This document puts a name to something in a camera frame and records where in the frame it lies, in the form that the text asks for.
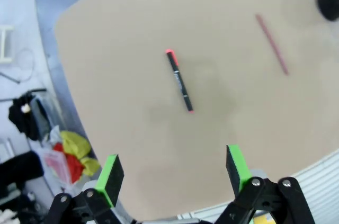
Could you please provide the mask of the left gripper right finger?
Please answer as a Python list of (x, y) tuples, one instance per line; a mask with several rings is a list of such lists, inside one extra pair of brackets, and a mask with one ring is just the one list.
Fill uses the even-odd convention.
[(283, 177), (274, 183), (252, 176), (238, 145), (226, 146), (226, 169), (235, 194), (215, 223), (250, 223), (256, 211), (268, 212), (275, 223), (314, 223), (298, 181)]

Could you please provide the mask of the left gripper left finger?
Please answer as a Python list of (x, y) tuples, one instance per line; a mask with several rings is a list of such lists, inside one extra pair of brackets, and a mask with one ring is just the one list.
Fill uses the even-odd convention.
[(94, 188), (72, 197), (68, 193), (55, 196), (49, 209), (49, 223), (120, 223), (113, 213), (124, 171), (118, 155), (110, 155)]

